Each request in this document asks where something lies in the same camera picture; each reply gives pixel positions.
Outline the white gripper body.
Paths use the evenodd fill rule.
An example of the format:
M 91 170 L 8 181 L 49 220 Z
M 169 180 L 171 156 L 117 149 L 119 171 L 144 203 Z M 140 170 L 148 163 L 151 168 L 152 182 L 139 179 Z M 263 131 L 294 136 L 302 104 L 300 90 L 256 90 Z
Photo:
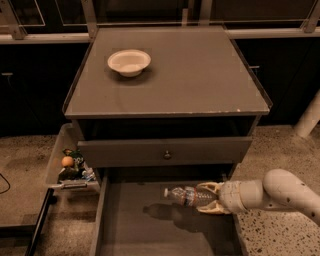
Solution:
M 231 213 L 245 212 L 245 190 L 249 187 L 244 181 L 226 181 L 220 188 L 218 197 L 224 209 Z

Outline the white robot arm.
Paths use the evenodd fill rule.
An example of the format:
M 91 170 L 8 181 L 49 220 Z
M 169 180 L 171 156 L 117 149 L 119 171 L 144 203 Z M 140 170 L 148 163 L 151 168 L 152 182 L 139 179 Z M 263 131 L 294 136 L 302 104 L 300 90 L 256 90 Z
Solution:
M 201 213 L 288 210 L 300 212 L 320 226 L 320 196 L 287 170 L 270 170 L 262 180 L 205 182 L 197 187 L 217 196 L 209 204 L 197 207 Z

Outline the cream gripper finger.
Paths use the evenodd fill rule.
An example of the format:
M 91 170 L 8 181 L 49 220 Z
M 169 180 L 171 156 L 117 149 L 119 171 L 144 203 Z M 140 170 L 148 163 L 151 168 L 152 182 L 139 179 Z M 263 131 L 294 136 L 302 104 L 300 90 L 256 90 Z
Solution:
M 214 194 L 218 194 L 221 190 L 222 186 L 224 185 L 223 182 L 203 182 L 196 185 L 197 189 L 204 189 L 210 191 Z
M 214 200 L 206 206 L 199 206 L 197 210 L 200 213 L 220 215 L 220 214 L 230 214 L 230 211 L 226 209 L 218 200 Z

